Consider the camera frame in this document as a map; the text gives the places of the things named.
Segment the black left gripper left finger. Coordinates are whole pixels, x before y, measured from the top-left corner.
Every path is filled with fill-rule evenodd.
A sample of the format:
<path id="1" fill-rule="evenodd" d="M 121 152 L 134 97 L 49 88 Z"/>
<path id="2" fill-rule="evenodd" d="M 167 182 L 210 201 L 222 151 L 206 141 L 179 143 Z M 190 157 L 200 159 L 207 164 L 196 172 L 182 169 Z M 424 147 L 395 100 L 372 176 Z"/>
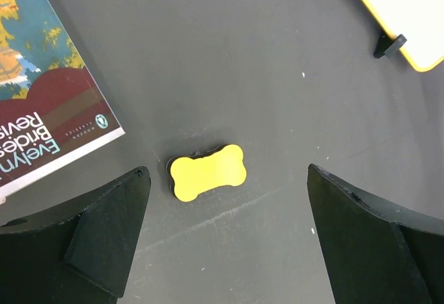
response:
<path id="1" fill-rule="evenodd" d="M 146 167 L 1 226 L 2 303 L 116 303 L 142 228 Z"/>

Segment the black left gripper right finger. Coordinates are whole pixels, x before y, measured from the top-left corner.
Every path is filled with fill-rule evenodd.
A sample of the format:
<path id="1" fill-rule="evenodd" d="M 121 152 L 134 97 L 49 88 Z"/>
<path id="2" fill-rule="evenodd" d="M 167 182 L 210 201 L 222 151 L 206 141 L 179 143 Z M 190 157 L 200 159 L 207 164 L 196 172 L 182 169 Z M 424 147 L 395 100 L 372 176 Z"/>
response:
<path id="1" fill-rule="evenodd" d="M 443 220 L 308 167 L 307 191 L 336 303 L 442 303 Z"/>

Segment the yellow bone-shaped whiteboard eraser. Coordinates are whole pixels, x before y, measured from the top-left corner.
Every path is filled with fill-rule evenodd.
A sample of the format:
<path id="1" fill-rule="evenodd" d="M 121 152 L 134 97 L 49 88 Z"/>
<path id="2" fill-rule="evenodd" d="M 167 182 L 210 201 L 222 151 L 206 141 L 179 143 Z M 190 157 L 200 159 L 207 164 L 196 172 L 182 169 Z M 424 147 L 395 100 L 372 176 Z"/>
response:
<path id="1" fill-rule="evenodd" d="M 244 152 L 237 144 L 226 144 L 204 153 L 176 156 L 166 170 L 173 195 L 184 203 L 218 187 L 236 187 L 247 177 Z"/>

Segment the yellow-framed whiteboard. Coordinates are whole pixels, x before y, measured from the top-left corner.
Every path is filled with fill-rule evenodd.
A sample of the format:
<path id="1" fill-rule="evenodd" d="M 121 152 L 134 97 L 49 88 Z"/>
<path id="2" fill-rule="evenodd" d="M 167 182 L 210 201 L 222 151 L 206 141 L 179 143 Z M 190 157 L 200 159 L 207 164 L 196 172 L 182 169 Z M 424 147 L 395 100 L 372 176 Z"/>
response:
<path id="1" fill-rule="evenodd" d="M 443 61 L 443 0 L 362 0 L 389 37 L 403 35 L 402 55 L 419 72 Z"/>

